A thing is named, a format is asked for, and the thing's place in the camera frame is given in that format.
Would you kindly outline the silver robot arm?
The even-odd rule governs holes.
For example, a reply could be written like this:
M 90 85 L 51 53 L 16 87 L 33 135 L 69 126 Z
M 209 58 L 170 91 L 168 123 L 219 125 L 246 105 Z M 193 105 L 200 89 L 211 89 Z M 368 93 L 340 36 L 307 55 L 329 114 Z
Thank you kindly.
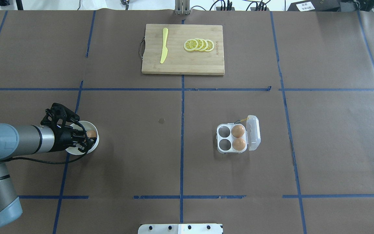
M 70 126 L 0 124 L 0 228 L 22 215 L 6 162 L 23 155 L 67 151 L 81 158 L 98 145 L 98 130 L 87 121 Z

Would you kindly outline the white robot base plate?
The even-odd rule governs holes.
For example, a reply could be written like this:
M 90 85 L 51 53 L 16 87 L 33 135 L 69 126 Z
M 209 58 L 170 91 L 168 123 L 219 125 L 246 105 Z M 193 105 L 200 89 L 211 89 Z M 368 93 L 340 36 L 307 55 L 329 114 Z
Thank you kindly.
M 223 234 L 222 224 L 144 224 L 138 228 L 138 234 Z

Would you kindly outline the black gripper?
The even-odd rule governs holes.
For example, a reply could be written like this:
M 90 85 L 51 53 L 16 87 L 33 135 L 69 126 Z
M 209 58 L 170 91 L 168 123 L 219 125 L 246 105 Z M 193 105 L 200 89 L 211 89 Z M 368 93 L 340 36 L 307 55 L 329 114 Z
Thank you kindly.
M 85 127 L 80 122 L 75 123 L 75 129 L 71 126 L 53 126 L 51 130 L 55 139 L 51 148 L 52 152 L 63 151 L 69 147 L 74 148 L 78 144 L 78 151 L 80 153 L 89 153 L 97 143 L 97 138 L 84 140 L 84 137 L 88 135 Z

